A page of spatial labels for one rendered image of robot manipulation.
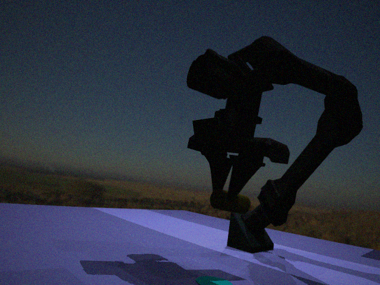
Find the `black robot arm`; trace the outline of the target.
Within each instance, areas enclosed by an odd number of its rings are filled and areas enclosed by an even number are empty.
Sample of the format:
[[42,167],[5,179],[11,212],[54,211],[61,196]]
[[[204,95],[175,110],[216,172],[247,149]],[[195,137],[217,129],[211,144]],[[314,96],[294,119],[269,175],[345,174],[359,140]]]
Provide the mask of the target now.
[[[253,70],[251,70],[248,62]],[[253,236],[269,224],[280,226],[296,201],[297,190],[334,148],[348,144],[363,128],[357,88],[342,75],[306,62],[269,36],[262,36],[227,58],[208,48],[192,62],[187,86],[227,103],[244,103],[259,110],[262,92],[272,84],[298,84],[326,95],[316,134],[280,179],[267,180],[259,205],[241,218]],[[226,103],[226,104],[227,104]],[[195,140],[243,137],[238,108],[218,110],[214,118],[192,121]]]

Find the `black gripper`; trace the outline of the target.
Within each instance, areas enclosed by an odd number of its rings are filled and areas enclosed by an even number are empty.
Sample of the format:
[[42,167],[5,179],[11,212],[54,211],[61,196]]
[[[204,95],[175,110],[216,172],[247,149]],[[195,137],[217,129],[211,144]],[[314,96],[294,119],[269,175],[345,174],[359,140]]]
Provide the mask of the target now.
[[[270,158],[273,163],[288,164],[290,152],[287,145],[276,140],[254,137],[256,124],[262,123],[257,108],[244,103],[227,103],[225,109],[231,108],[238,108],[243,124],[242,138],[233,138],[231,134],[217,140],[208,138],[195,140],[195,135],[193,135],[189,138],[187,148],[200,151],[208,160],[213,191],[223,190],[233,166],[228,191],[228,200],[233,201],[259,168],[265,167],[264,157]],[[227,152],[239,153],[239,155],[229,155],[230,158],[227,158]]]

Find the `cyan circle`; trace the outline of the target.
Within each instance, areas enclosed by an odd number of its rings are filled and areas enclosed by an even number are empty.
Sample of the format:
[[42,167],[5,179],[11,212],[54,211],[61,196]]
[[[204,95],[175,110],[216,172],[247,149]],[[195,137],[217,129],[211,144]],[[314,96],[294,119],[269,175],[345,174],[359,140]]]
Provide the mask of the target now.
[[199,285],[232,285],[231,282],[218,277],[202,276],[196,279]]

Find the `yellow cylinder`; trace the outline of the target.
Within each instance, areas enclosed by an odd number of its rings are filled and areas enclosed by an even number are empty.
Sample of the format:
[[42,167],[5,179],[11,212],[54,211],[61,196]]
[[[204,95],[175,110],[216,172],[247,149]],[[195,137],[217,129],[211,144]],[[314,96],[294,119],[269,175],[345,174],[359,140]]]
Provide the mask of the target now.
[[237,214],[245,214],[251,207],[250,199],[247,196],[238,194],[236,198],[231,201],[228,200],[228,191],[222,189],[213,191],[210,197],[210,203],[213,208]]

